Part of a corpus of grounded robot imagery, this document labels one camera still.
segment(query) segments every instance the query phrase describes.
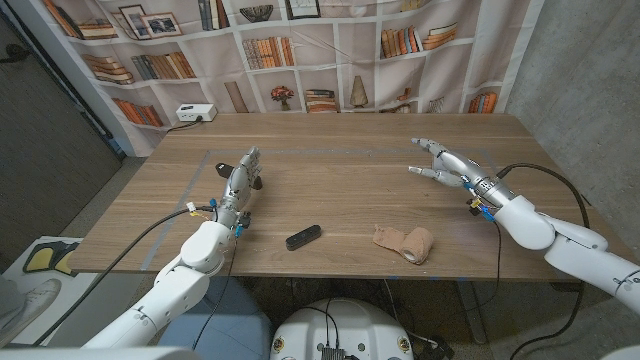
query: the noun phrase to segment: yellow shape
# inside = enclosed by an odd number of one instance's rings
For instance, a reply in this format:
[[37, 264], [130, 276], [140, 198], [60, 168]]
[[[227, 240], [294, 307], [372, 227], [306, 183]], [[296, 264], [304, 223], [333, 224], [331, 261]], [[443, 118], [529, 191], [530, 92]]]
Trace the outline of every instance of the yellow shape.
[[48, 269], [51, 256], [53, 256], [52, 248], [38, 250], [31, 258], [31, 261], [29, 261], [29, 264], [27, 264], [27, 271]]
[[65, 255], [58, 263], [56, 264], [55, 269], [61, 271], [65, 274], [71, 275], [71, 268], [67, 265], [67, 260], [69, 260], [69, 256], [73, 254], [73, 251], [69, 251], [67, 255]]

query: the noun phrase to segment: electrical outlet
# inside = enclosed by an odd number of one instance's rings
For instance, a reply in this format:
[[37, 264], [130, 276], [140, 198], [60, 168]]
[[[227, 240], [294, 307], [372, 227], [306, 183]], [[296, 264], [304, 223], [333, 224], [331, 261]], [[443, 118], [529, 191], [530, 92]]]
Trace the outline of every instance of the electrical outlet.
[[176, 110], [176, 115], [180, 121], [196, 121], [198, 116], [202, 116], [202, 121], [213, 121], [218, 111], [213, 104], [182, 104]]

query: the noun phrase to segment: black cable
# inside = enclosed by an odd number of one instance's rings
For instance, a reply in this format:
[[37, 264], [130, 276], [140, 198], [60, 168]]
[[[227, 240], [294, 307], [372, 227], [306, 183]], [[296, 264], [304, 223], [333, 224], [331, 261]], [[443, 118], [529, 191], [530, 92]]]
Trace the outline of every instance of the black cable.
[[563, 184], [565, 184], [569, 190], [571, 190], [571, 192], [573, 193], [573, 196], [576, 198], [576, 201], [578, 202], [578, 207], [580, 208], [580, 214], [582, 215], [582, 222], [584, 223], [584, 227], [586, 227], [587, 229], [590, 228], [590, 224], [589, 224], [589, 215], [587, 215], [587, 209], [584, 206], [584, 202], [582, 201], [582, 196], [580, 196], [580, 193], [578, 192], [578, 190], [575, 188], [575, 186], [573, 186], [573, 184], [571, 182], [569, 182], [569, 180], [567, 180], [564, 176], [558, 174], [557, 172], [546, 168], [544, 166], [540, 166], [540, 165], [536, 165], [536, 164], [529, 164], [529, 163], [517, 163], [517, 164], [511, 164], [506, 166], [504, 169], [500, 170], [496, 176], [499, 177], [500, 179], [504, 178], [511, 170], [515, 169], [515, 168], [530, 168], [530, 169], [536, 169], [542, 172], [545, 172], [553, 177], [555, 177], [556, 179], [562, 181]]
[[[590, 228], [590, 224], [589, 224], [589, 215], [587, 214], [587, 209], [584, 206], [584, 202], [582, 200], [582, 196], [580, 196], [580, 193], [578, 192], [578, 190], [575, 188], [575, 186], [573, 186], [573, 184], [571, 182], [569, 182], [569, 180], [567, 180], [564, 176], [558, 174], [557, 172], [548, 169], [544, 166], [540, 166], [540, 165], [536, 165], [536, 164], [529, 164], [529, 163], [518, 163], [518, 164], [511, 164], [507, 167], [505, 167], [504, 169], [500, 170], [498, 172], [498, 174], [496, 175], [499, 178], [504, 178], [511, 170], [515, 169], [515, 168], [530, 168], [530, 169], [536, 169], [542, 172], [545, 172], [553, 177], [555, 177], [556, 179], [562, 181], [563, 184], [565, 184], [569, 190], [571, 190], [571, 193], [573, 193], [573, 196], [575, 197], [576, 201], [578, 202], [578, 207], [580, 208], [580, 215], [582, 215], [582, 222], [584, 224], [584, 227], [586, 227], [587, 229]], [[581, 281], [580, 282], [580, 288], [578, 289], [578, 297], [576, 298], [576, 303], [573, 305], [573, 310], [571, 311], [571, 315], [569, 316], [569, 320], [567, 321], [567, 323], [558, 331], [556, 331], [553, 334], [550, 335], [545, 335], [545, 336], [540, 336], [531, 340], [528, 340], [524, 343], [522, 343], [520, 346], [518, 346], [518, 348], [511, 354], [511, 360], [513, 360], [513, 358], [516, 356], [516, 354], [518, 354], [518, 352], [520, 352], [520, 350], [522, 350], [525, 346], [529, 345], [529, 344], [533, 344], [534, 342], [538, 342], [541, 340], [548, 340], [551, 338], [554, 338], [556, 336], [560, 336], [562, 333], [564, 333], [569, 327], [571, 327], [571, 325], [573, 324], [573, 321], [576, 318], [576, 315], [578, 314], [578, 310], [580, 309], [580, 304], [582, 303], [582, 297], [584, 295], [584, 282]]]
[[331, 303], [331, 297], [329, 298], [329, 301], [327, 301], [327, 308], [324, 310], [324, 321], [327, 324], [327, 347], [329, 347], [329, 303]]
[[218, 306], [220, 306], [220, 303], [222, 302], [222, 297], [224, 296], [224, 292], [227, 290], [227, 285], [229, 285], [229, 278], [231, 277], [231, 268], [233, 267], [233, 260], [236, 258], [237, 249], [238, 249], [238, 239], [236, 239], [233, 245], [233, 255], [231, 256], [231, 264], [229, 264], [229, 271], [227, 272], [227, 280], [225, 281], [224, 287], [222, 288], [222, 293], [220, 294], [220, 298], [218, 299], [216, 306], [213, 308], [213, 310], [211, 310], [211, 314], [209, 314], [207, 321], [205, 321], [204, 325], [202, 325], [202, 329], [200, 329], [200, 333], [198, 334], [196, 341], [193, 342], [193, 346], [191, 346], [191, 350], [195, 350], [196, 346], [198, 346], [198, 341], [200, 341], [200, 337], [202, 336], [204, 329], [207, 327], [207, 324], [209, 324], [209, 321], [213, 317], [213, 314], [215, 314], [216, 310], [218, 310]]
[[340, 344], [340, 338], [338, 336], [338, 325], [336, 325], [336, 321], [333, 319], [333, 316], [331, 316], [331, 314], [329, 314], [327, 311], [320, 310], [318, 308], [314, 308], [313, 306], [303, 306], [300, 309], [311, 309], [311, 310], [315, 310], [315, 311], [320, 311], [321, 313], [323, 313], [326, 316], [328, 316], [329, 319], [331, 319], [331, 321], [333, 322], [333, 327], [336, 328], [336, 349], [337, 349], [338, 348], [338, 344]]
[[[196, 210], [201, 210], [201, 211], [213, 211], [213, 207], [212, 206], [198, 206], [196, 207]], [[40, 345], [49, 335], [51, 335], [51, 333], [53, 333], [55, 331], [55, 329], [58, 328], [58, 326], [60, 326], [60, 324], [62, 324], [63, 321], [65, 321], [69, 315], [71, 315], [71, 313], [80, 305], [80, 303], [82, 303], [84, 301], [84, 299], [87, 298], [87, 296], [89, 296], [89, 294], [91, 294], [91, 292], [98, 286], [98, 284], [100, 284], [100, 282], [102, 281], [102, 279], [104, 279], [105, 276], [107, 276], [107, 274], [109, 274], [109, 272], [111, 272], [111, 270], [120, 262], [120, 260], [122, 260], [122, 258], [124, 258], [127, 253], [129, 253], [129, 251], [131, 251], [131, 249], [136, 246], [136, 244], [138, 242], [140, 242], [140, 240], [142, 240], [143, 237], [145, 237], [148, 233], [151, 232], [151, 230], [155, 229], [158, 225], [164, 223], [165, 221], [172, 219], [178, 215], [184, 214], [189, 212], [189, 209], [182, 209], [182, 210], [178, 210], [176, 212], [174, 212], [173, 214], [169, 214], [165, 217], [163, 217], [162, 219], [156, 221], [153, 225], [149, 226], [145, 231], [143, 231], [140, 235], [138, 235], [138, 237], [133, 240], [131, 242], [131, 244], [129, 244], [129, 246], [127, 246], [126, 249], [124, 249], [120, 255], [118, 255], [118, 257], [113, 260], [113, 262], [107, 266], [107, 268], [105, 269], [105, 271], [98, 275], [98, 277], [96, 278], [96, 280], [94, 282], [91, 283], [91, 285], [89, 285], [89, 288], [87, 288], [87, 290], [82, 294], [82, 296], [80, 296], [80, 298], [73, 303], [73, 305], [71, 305], [71, 307], [69, 308], [69, 310], [67, 310], [61, 317], [60, 319], [58, 319], [58, 321], [56, 321], [53, 325], [51, 325], [51, 327], [49, 327], [49, 329], [47, 329], [47, 331], [45, 331], [42, 336], [40, 336], [33, 344], [31, 344], [31, 346], [36, 347], [38, 345]]]
[[202, 122], [202, 116], [198, 115], [198, 117], [194, 121], [192, 121], [192, 122], [190, 122], [188, 124], [185, 124], [185, 125], [181, 125], [181, 126], [178, 126], [178, 127], [175, 127], [175, 128], [171, 128], [171, 129], [167, 130], [167, 132], [169, 133], [169, 132], [172, 132], [174, 130], [188, 128], [188, 127], [191, 127], [193, 125], [199, 124], [201, 122]]
[[520, 344], [520, 346], [518, 346], [517, 349], [515, 349], [513, 351], [513, 353], [511, 354], [511, 357], [509, 358], [510, 360], [513, 360], [513, 358], [516, 356], [516, 354], [518, 352], [520, 352], [520, 350], [522, 350], [525, 346], [529, 345], [529, 344], [533, 344], [534, 342], [538, 342], [538, 341], [542, 341], [542, 340], [548, 340], [548, 339], [552, 339], [556, 336], [561, 335], [563, 332], [567, 331], [567, 329], [569, 327], [571, 327], [571, 325], [573, 324], [573, 320], [575, 320], [576, 315], [578, 315], [578, 310], [580, 309], [580, 304], [582, 303], [582, 296], [584, 295], [584, 281], [580, 282], [580, 289], [578, 290], [578, 298], [576, 299], [576, 303], [573, 306], [573, 310], [571, 311], [571, 316], [569, 316], [569, 321], [567, 321], [566, 324], [564, 324], [564, 326], [562, 327], [562, 329], [556, 331], [553, 334], [550, 335], [545, 335], [545, 336], [540, 336], [528, 341], [523, 342], [522, 344]]
[[491, 294], [491, 296], [487, 300], [485, 300], [483, 303], [481, 303], [480, 305], [474, 306], [471, 309], [463, 309], [463, 310], [460, 310], [458, 312], [455, 312], [455, 313], [449, 315], [444, 320], [442, 320], [438, 324], [438, 326], [436, 326], [436, 330], [439, 329], [440, 326], [442, 326], [445, 322], [447, 322], [449, 319], [451, 319], [452, 317], [454, 317], [456, 315], [464, 314], [465, 312], [476, 310], [476, 309], [479, 309], [479, 308], [487, 305], [498, 294], [498, 288], [500, 287], [500, 258], [502, 257], [502, 232], [500, 231], [500, 226], [498, 226], [498, 223], [494, 222], [493, 225], [495, 225], [496, 226], [496, 230], [498, 230], [498, 273], [497, 273], [497, 276], [496, 276], [496, 287], [495, 287], [495, 289], [493, 289], [493, 294]]

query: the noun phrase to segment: black remote control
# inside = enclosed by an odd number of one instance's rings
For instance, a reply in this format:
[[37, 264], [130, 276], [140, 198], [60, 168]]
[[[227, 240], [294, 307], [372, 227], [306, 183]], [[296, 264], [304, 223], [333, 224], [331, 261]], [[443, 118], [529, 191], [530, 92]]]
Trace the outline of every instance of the black remote control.
[[285, 243], [287, 244], [287, 250], [293, 251], [302, 245], [310, 243], [311, 241], [320, 237], [320, 232], [320, 225], [313, 225], [295, 235], [290, 236], [285, 241]]

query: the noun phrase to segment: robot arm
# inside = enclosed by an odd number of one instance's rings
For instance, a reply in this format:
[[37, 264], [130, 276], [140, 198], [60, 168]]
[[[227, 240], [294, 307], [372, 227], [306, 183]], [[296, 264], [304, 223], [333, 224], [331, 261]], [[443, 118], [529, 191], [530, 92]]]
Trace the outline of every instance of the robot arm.
[[[545, 260], [615, 296], [640, 314], [640, 267], [607, 250], [607, 241], [595, 231], [535, 211], [524, 196], [516, 196], [498, 178], [489, 175], [473, 160], [449, 151], [429, 139], [411, 139], [434, 156], [432, 169], [410, 166], [409, 172], [430, 177], [448, 186], [463, 186], [475, 201], [472, 207], [497, 221], [522, 247], [549, 249]], [[458, 178], [461, 185], [453, 178]], [[489, 214], [489, 207], [498, 209]]]
[[209, 277], [224, 265], [220, 247], [248, 227], [248, 214], [240, 210], [260, 173], [259, 157], [255, 146], [244, 155], [227, 180], [216, 221], [203, 222], [182, 245], [180, 254], [158, 273], [153, 288], [84, 348], [145, 346], [171, 320], [202, 300]]

